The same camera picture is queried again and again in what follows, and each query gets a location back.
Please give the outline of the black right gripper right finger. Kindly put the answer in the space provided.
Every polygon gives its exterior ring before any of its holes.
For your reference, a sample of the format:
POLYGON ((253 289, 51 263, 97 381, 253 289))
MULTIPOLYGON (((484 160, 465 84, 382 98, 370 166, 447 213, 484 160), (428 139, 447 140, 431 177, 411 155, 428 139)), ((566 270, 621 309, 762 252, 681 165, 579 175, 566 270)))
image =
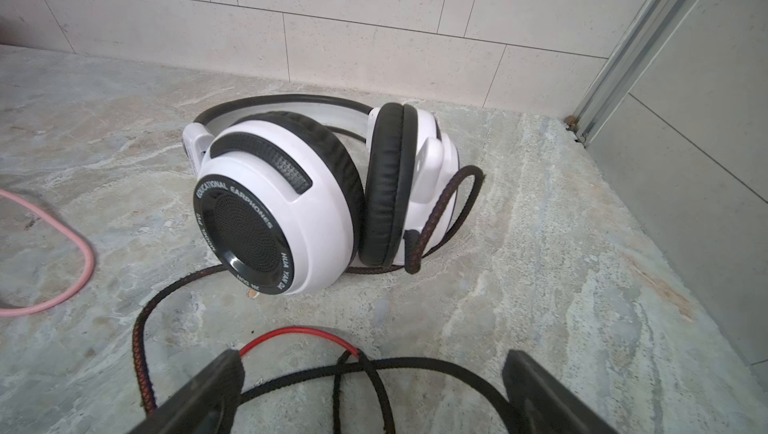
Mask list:
POLYGON ((510 350, 502 369, 515 433, 613 433, 617 431, 541 364, 510 350))

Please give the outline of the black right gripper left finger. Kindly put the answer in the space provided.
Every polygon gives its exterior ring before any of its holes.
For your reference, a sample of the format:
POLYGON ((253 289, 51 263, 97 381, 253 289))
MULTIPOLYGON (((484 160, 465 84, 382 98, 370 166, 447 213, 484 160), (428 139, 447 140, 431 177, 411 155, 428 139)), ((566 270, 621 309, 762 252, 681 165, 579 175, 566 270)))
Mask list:
POLYGON ((245 379, 238 350, 225 350, 130 434, 231 432, 245 379))

